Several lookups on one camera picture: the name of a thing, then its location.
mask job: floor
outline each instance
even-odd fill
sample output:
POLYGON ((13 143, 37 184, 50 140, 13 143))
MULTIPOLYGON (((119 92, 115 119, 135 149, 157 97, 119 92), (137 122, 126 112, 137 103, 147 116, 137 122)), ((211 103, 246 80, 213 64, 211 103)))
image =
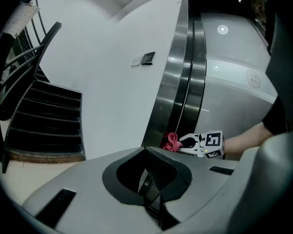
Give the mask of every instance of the floor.
MULTIPOLYGON (((5 137, 9 120, 0 123, 5 137)), ((21 205, 39 187, 75 164, 36 164, 11 160, 5 174, 1 172, 0 163, 0 183, 6 194, 21 205)))

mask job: white wall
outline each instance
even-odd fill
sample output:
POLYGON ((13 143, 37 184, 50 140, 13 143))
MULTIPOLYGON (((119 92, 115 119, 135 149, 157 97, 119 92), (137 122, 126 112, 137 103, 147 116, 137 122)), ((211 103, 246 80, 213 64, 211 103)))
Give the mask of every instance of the white wall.
POLYGON ((181 2, 148 1, 115 23, 119 7, 111 0, 39 0, 46 29, 62 23, 41 67, 51 82, 83 93, 87 159, 142 143, 181 2), (153 66, 130 67, 134 56, 152 51, 153 66))

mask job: black sleeve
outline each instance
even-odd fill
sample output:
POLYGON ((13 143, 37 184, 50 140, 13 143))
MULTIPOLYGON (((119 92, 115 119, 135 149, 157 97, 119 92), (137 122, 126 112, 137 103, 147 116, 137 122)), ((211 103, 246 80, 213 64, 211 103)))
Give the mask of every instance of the black sleeve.
POLYGON ((262 120, 265 127, 273 134, 278 135, 287 131, 287 118, 279 97, 262 120))

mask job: pink cloth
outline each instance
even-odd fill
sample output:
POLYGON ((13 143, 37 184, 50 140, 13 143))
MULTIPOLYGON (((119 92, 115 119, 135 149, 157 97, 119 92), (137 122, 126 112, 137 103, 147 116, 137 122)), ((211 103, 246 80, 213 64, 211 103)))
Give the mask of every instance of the pink cloth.
POLYGON ((181 142, 178 141, 178 137, 176 133, 168 134, 168 142, 164 146, 164 150, 176 152, 179 147, 183 146, 181 142))

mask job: stair railing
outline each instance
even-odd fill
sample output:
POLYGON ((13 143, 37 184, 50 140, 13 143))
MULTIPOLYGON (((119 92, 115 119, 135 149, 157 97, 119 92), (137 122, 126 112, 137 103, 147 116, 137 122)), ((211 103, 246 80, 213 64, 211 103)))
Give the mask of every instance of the stair railing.
POLYGON ((5 64, 3 68, 4 70, 8 67, 11 67, 11 65, 13 65, 19 59, 28 55, 31 56, 29 59, 27 59, 27 61, 25 61, 12 73, 10 73, 6 80, 0 86, 0 92, 3 90, 4 87, 8 87, 7 92, 4 94, 2 100, 0 101, 1 120, 5 120, 11 117, 13 112, 11 112, 11 110, 8 110, 7 108, 15 108, 14 106, 16 106, 16 104, 22 97, 24 91, 35 79, 41 59, 45 54, 45 51, 47 50, 50 42, 59 31, 61 26, 61 23, 56 22, 43 38, 39 46, 23 52, 22 54, 16 56, 7 64, 5 64))
MULTIPOLYGON (((31 0, 22 0, 22 2, 30 3, 31 0)), ((36 6, 39 7, 38 0, 35 0, 35 3, 36 3, 36 6)), ((46 36, 47 32, 45 30, 40 11, 38 11, 38 17, 39 17, 40 25, 42 27, 44 36, 46 36)), ((38 42, 39 45, 41 45, 41 40, 39 38, 37 29, 36 29, 36 26, 35 26, 34 19, 31 20, 31 24, 32 24, 34 33, 36 35, 37 42, 38 42)), ((32 44, 32 41, 30 39, 27 27, 25 27, 24 31, 21 32, 19 36, 17 36, 17 39, 18 39, 18 43, 19 43, 19 46, 20 46, 20 49, 21 49, 22 52, 28 50, 28 46, 29 46, 29 48, 33 48, 33 44, 32 44)))

